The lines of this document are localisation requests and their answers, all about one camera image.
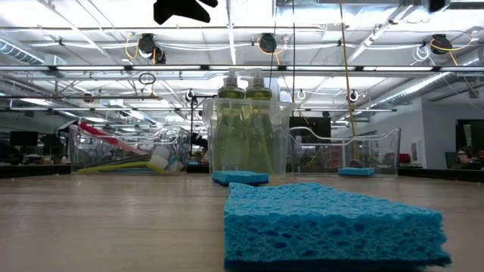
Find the plastic container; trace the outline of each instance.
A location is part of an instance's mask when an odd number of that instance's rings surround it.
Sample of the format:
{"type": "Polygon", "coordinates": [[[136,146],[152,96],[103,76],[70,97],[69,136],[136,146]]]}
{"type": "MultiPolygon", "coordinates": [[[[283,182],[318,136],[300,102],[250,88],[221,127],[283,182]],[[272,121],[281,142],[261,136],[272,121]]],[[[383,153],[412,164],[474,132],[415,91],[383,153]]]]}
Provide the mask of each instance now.
{"type": "MultiPolygon", "coordinates": [[[[175,174],[180,172],[188,163],[190,132],[179,127],[164,126],[148,136],[109,135],[109,137],[95,137],[87,131],[83,131],[77,125],[71,125],[69,134],[72,173],[78,172],[80,169],[100,166],[109,168],[112,165],[126,163],[142,164],[156,159],[157,165],[160,165],[160,161],[164,162],[162,168],[167,174],[175,174]],[[135,153],[132,150],[110,144],[109,141],[101,140],[102,138],[124,141],[139,152],[135,153]]],[[[146,167],[106,169],[98,172],[108,174],[158,174],[146,167]]]]}
{"type": "Polygon", "coordinates": [[[386,134],[354,138],[322,138],[311,129],[290,129],[290,161],[293,172],[337,175],[339,168],[374,168],[376,176],[397,175],[399,167],[400,135],[394,128],[386,134]],[[300,133],[310,131],[317,142],[302,143],[300,133]]]}
{"type": "Polygon", "coordinates": [[[289,116],[293,108],[292,103],[274,103],[267,100],[216,98],[205,102],[203,118],[209,126],[210,171],[252,171],[268,173],[273,177],[285,176],[289,116]],[[231,109],[241,109],[240,120],[244,126],[221,124],[223,111],[231,109]],[[261,110],[268,117],[266,122],[260,118],[261,110]],[[240,135],[242,142],[238,145],[224,146],[227,141],[221,142],[220,138],[216,137],[220,135],[221,130],[227,130],[224,131],[226,134],[240,135]]]}

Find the blue sponge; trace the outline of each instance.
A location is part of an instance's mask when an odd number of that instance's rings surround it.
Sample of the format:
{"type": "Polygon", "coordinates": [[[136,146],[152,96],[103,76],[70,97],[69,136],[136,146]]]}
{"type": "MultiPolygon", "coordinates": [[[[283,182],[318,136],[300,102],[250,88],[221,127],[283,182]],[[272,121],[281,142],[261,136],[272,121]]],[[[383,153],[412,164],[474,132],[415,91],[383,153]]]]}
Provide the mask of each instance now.
{"type": "Polygon", "coordinates": [[[212,180],[222,186],[228,186],[229,183],[256,186],[269,183],[269,175],[249,171],[215,171],[212,173],[212,180]]]}
{"type": "Polygon", "coordinates": [[[451,263],[442,215],[320,184],[230,184],[225,266],[240,270],[406,270],[451,263]]]}
{"type": "Polygon", "coordinates": [[[338,174],[339,175],[349,175],[349,176],[371,176],[375,173],[374,168],[353,168],[353,167],[346,167],[346,168],[339,168],[338,174]]]}

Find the person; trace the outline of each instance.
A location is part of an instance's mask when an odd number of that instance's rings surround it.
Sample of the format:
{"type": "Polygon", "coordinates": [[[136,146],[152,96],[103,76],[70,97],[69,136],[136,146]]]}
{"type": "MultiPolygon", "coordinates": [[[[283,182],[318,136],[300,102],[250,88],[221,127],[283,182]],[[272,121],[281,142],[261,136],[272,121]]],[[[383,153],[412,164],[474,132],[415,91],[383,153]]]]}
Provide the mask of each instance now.
{"type": "Polygon", "coordinates": [[[473,168],[471,164],[476,162],[480,162],[480,161],[479,161],[479,158],[473,155],[472,148],[462,147],[457,152],[457,163],[455,165],[455,168],[457,169],[473,168]]]}

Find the table surface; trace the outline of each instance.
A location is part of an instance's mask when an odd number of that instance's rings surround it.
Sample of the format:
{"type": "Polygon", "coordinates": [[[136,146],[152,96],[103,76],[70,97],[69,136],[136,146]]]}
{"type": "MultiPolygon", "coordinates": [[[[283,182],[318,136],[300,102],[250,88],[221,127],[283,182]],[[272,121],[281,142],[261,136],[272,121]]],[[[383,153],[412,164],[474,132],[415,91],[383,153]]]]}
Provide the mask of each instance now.
{"type": "MultiPolygon", "coordinates": [[[[454,264],[482,271],[484,187],[421,178],[287,176],[441,211],[454,264]]],[[[0,179],[0,271],[223,271],[228,189],[209,175],[0,179]]]]}

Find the green liquid soap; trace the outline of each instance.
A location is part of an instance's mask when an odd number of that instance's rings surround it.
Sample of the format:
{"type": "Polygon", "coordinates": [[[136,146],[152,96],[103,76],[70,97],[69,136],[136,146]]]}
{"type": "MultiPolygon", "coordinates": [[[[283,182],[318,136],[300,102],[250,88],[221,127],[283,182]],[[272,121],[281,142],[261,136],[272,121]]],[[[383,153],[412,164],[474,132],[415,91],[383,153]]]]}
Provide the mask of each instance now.
{"type": "MultiPolygon", "coordinates": [[[[219,97],[242,100],[245,93],[237,87],[237,77],[229,76],[220,88],[219,97]]],[[[244,117],[238,103],[217,103],[217,131],[213,138],[213,171],[244,170],[244,117]]]]}
{"type": "MultiPolygon", "coordinates": [[[[253,87],[247,89],[247,100],[271,100],[271,89],[264,87],[264,79],[256,77],[253,87]]],[[[274,174],[276,168],[276,139],[269,116],[269,105],[252,104],[246,121],[247,156],[249,171],[274,174]]]]}

